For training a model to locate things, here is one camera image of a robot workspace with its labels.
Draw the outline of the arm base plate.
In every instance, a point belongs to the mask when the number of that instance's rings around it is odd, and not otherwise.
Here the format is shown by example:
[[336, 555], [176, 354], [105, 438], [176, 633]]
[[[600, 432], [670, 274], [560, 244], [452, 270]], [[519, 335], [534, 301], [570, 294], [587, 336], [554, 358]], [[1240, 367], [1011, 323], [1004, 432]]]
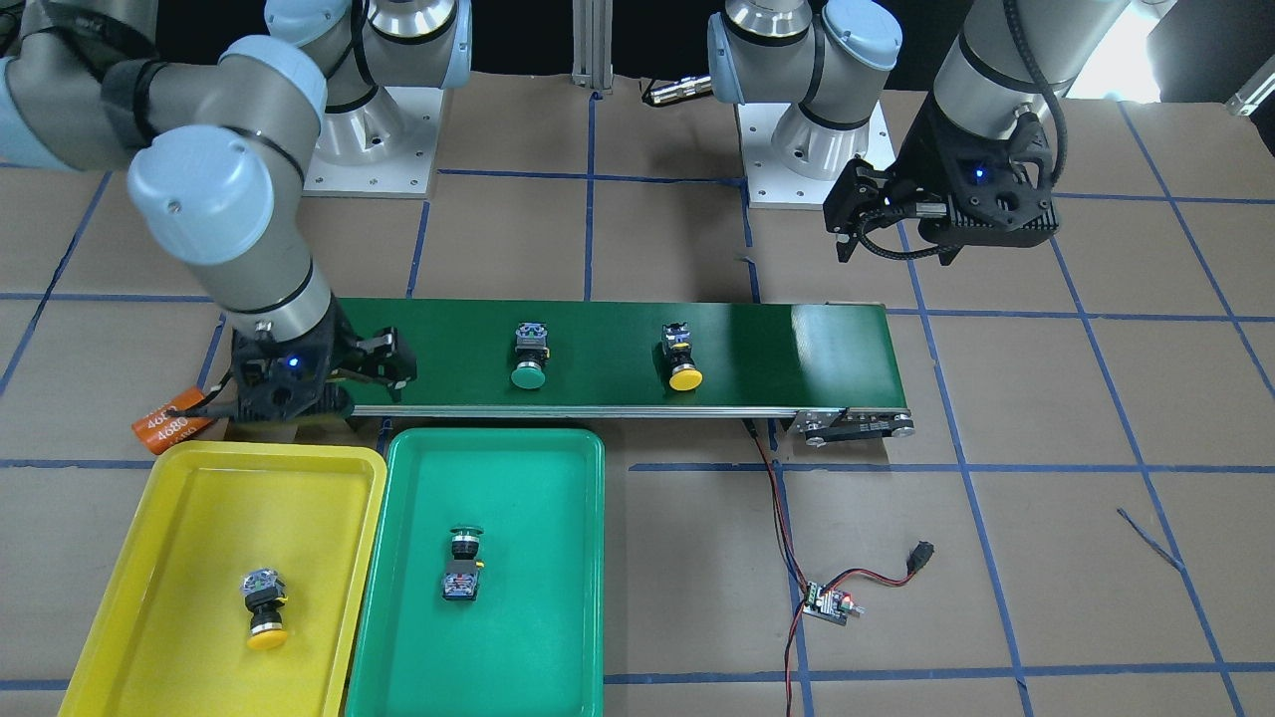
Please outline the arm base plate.
[[425, 199], [448, 91], [388, 87], [362, 108], [326, 114], [302, 194]]
[[852, 130], [822, 128], [796, 105], [737, 105], [748, 200], [762, 209], [819, 211], [850, 159], [887, 168], [895, 149], [884, 108]]

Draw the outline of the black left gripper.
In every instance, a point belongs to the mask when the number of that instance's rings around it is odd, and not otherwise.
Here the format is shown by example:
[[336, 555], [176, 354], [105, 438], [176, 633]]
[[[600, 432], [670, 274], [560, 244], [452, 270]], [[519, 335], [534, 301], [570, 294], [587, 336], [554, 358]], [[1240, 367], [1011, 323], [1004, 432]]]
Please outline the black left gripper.
[[[895, 262], [938, 256], [952, 265], [963, 246], [1034, 248], [1061, 226], [1052, 189], [1053, 154], [1034, 111], [1014, 117], [1009, 137], [966, 131], [927, 97], [901, 142], [896, 177], [853, 157], [822, 203], [826, 231], [836, 236], [839, 263], [857, 248]], [[870, 233], [921, 219], [915, 251], [885, 249]]]

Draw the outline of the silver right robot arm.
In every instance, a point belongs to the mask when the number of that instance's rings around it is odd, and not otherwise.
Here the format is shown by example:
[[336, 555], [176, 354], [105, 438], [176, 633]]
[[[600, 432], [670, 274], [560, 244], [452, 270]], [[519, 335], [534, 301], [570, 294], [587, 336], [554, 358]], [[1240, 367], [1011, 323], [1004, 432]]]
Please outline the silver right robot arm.
[[458, 88], [468, 1], [269, 1], [265, 34], [210, 65], [156, 48], [154, 1], [28, 1], [3, 57], [3, 154], [36, 168], [122, 168], [150, 235], [232, 330], [226, 379], [171, 417], [289, 422], [347, 416], [346, 381], [402, 402], [418, 378], [399, 332], [363, 337], [296, 216], [323, 128], [386, 85]]

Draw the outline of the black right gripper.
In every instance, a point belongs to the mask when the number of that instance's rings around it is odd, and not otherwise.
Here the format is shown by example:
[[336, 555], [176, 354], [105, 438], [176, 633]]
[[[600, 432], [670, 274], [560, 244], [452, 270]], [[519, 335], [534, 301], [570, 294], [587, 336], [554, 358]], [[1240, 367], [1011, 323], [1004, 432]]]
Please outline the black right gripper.
[[414, 350], [395, 327], [370, 339], [357, 339], [337, 301], [312, 330], [298, 339], [275, 342], [232, 333], [231, 371], [236, 384], [231, 418], [240, 424], [317, 422], [348, 418], [354, 401], [339, 378], [376, 384], [391, 403], [418, 380]]

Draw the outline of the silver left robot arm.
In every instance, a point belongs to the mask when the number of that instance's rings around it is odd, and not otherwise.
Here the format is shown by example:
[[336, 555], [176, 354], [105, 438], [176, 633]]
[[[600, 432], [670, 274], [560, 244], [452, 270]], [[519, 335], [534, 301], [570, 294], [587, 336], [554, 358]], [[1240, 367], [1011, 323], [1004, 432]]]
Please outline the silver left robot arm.
[[708, 23], [708, 70], [725, 105], [784, 105], [773, 142], [792, 171], [830, 182], [836, 258], [892, 262], [965, 248], [1034, 248], [1061, 221], [1068, 153], [1061, 96], [1121, 1], [974, 1], [892, 165], [849, 149], [898, 65], [904, 28], [875, 1], [728, 1]]

